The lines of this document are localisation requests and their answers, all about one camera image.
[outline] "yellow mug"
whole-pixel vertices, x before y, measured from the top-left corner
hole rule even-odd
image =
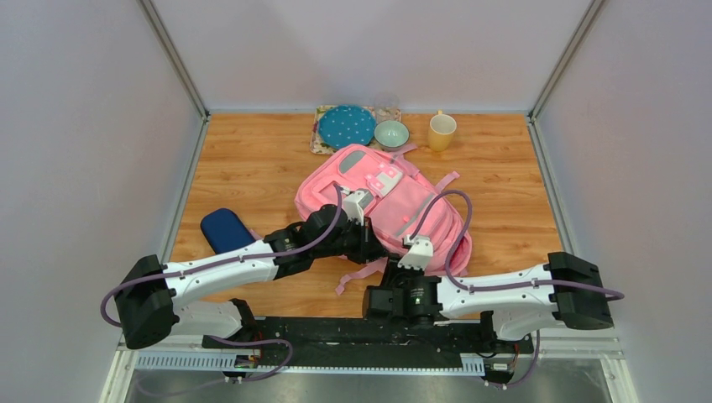
[[[427,144],[433,151],[444,151],[453,141],[458,123],[450,115],[437,111],[437,115],[430,119],[430,129],[427,132]]]

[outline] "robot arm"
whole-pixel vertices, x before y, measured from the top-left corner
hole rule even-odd
[[[333,230],[314,247],[297,253]],[[145,348],[168,336],[211,334],[229,338],[243,325],[240,306],[214,304],[201,298],[244,284],[278,280],[308,270],[314,259],[346,255],[356,263],[385,256],[368,218],[350,219],[326,205],[305,222],[275,231],[245,248],[205,259],[161,264],[155,255],[140,259],[116,301],[128,348]],[[155,280],[145,277],[158,275]]]
[[[381,284],[367,287],[364,317],[431,326],[482,313],[495,337],[505,341],[546,327],[613,327],[598,268],[564,252],[548,257],[547,264],[526,270],[454,281],[422,275],[392,260]]]
[[[230,338],[244,325],[244,318],[252,316],[249,308],[201,298],[301,273],[314,259],[345,255],[362,264],[385,257],[386,250],[359,208],[361,197],[358,191],[350,193],[343,209],[326,205],[305,222],[226,254],[168,264],[161,264],[155,255],[140,259],[114,295],[127,347],[145,348],[174,335]],[[389,256],[381,284],[367,287],[364,319],[432,327],[482,312],[493,337],[504,341],[521,340],[544,327],[590,330],[613,326],[607,300],[600,294],[598,269],[575,256],[549,254],[548,264],[519,272],[451,280],[424,275],[432,257],[427,241],[422,236],[406,237],[409,252]],[[599,290],[593,292],[590,287]]]

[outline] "wooden table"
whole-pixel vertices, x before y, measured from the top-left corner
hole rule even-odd
[[[427,147],[430,117],[403,117],[411,141],[420,146],[406,158],[432,183],[453,170],[461,175],[448,188],[467,192],[474,204],[469,274],[522,270],[560,250],[524,117],[454,115],[458,136],[442,153]],[[312,114],[213,115],[171,260],[213,255],[200,221],[220,207],[233,210],[262,235],[300,221],[296,189],[327,159],[309,151],[313,119]],[[462,200],[449,200],[466,212]],[[319,259],[305,273],[225,290],[207,300],[244,299],[257,316],[361,317],[365,287],[378,284],[379,274],[349,282],[340,296],[334,292],[342,275],[360,267]]]

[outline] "blue pouch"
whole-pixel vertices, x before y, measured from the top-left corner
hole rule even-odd
[[[227,208],[206,215],[201,221],[201,231],[215,254],[244,248],[254,242],[238,215]]]

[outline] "white bracket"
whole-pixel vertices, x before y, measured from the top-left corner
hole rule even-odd
[[[341,208],[346,212],[349,220],[356,220],[360,225],[364,225],[364,209],[361,201],[366,197],[365,191],[355,191],[343,199]]]
[[[180,320],[171,328],[167,343],[181,335],[210,334],[229,338],[242,328],[240,311],[232,302],[195,301],[176,308],[174,313]]]
[[[410,235],[406,235],[403,239],[405,246],[410,246],[408,253],[403,256],[398,262],[398,267],[425,270],[432,259],[432,242],[429,237],[416,235],[411,239]]]

